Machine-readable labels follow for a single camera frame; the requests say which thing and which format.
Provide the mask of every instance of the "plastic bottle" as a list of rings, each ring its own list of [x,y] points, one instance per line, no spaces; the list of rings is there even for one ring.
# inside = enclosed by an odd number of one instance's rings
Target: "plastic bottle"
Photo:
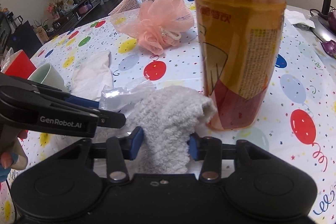
[[[285,0],[195,0],[203,46],[205,91],[218,113],[216,130],[253,123],[272,77]]]

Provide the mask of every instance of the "metal screw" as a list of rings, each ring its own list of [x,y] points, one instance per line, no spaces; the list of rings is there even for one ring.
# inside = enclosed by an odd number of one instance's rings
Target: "metal screw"
[[[150,183],[150,185],[151,185],[151,186],[154,186],[154,187],[157,187],[157,186],[159,186],[160,184],[159,184],[157,181],[152,181],[152,182]]]
[[[207,171],[202,173],[202,177],[206,180],[215,180],[218,179],[219,175],[216,172]]]
[[[110,173],[110,178],[113,180],[123,180],[126,177],[126,174],[121,171],[115,171]]]

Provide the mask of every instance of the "fluffy white cloth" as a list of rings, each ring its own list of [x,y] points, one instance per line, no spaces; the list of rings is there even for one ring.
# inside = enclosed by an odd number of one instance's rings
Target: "fluffy white cloth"
[[[213,101],[196,90],[170,86],[154,91],[137,103],[120,131],[101,130],[94,142],[104,142],[111,136],[127,136],[127,131],[141,126],[145,138],[138,157],[126,162],[130,175],[183,174],[189,162],[190,134],[196,125],[208,122],[215,111]]]

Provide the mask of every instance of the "floor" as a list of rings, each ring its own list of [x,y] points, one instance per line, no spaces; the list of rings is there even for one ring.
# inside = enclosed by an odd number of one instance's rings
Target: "floor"
[[[121,2],[122,0],[109,0],[107,2],[105,2],[103,5],[98,5],[96,8],[94,8],[90,13],[88,13],[85,18],[83,18],[82,21],[80,21],[80,23],[76,26],[76,27],[80,27],[83,26],[85,24],[88,24],[92,21],[101,19],[103,17],[107,17],[108,14],[115,8],[118,6],[118,4]]]

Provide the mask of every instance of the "green balloon print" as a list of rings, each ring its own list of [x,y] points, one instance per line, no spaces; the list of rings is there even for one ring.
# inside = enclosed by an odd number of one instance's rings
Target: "green balloon print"
[[[84,46],[86,43],[89,42],[89,40],[91,39],[91,37],[85,37],[82,41],[80,41],[80,43],[78,44],[79,47]]]

